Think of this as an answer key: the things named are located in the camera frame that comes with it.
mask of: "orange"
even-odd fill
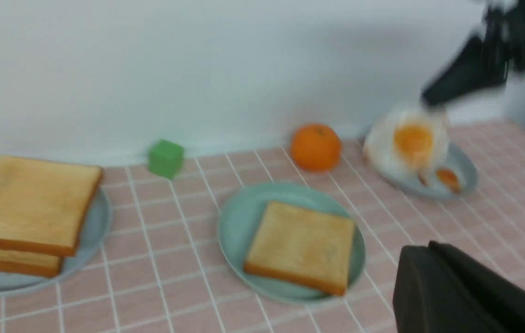
[[[341,160],[341,146],[341,139],[329,126],[308,124],[293,136],[292,160],[307,171],[329,171]]]

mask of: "egg white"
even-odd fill
[[[404,179],[416,177],[419,170],[410,168],[394,147],[394,133],[398,126],[421,123],[433,133],[433,154],[422,172],[431,173],[442,165],[449,148],[448,119],[444,111],[427,113],[420,108],[404,108],[392,111],[372,126],[363,145],[364,158],[387,177]]]

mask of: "fried egg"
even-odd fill
[[[387,114],[368,133],[363,158],[394,179],[431,173],[445,160],[449,147],[444,111],[404,108]]]

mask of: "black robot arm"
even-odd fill
[[[525,0],[508,11],[488,7],[483,23],[486,29],[472,34],[455,61],[423,89],[424,104],[438,106],[502,88],[509,72],[525,72]]]

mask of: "black object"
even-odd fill
[[[423,89],[427,106],[503,88],[510,71],[525,73],[525,0],[507,12],[489,6],[482,21],[484,36],[472,34],[456,59]]]
[[[402,248],[393,305],[398,333],[525,333],[525,291],[449,244]]]

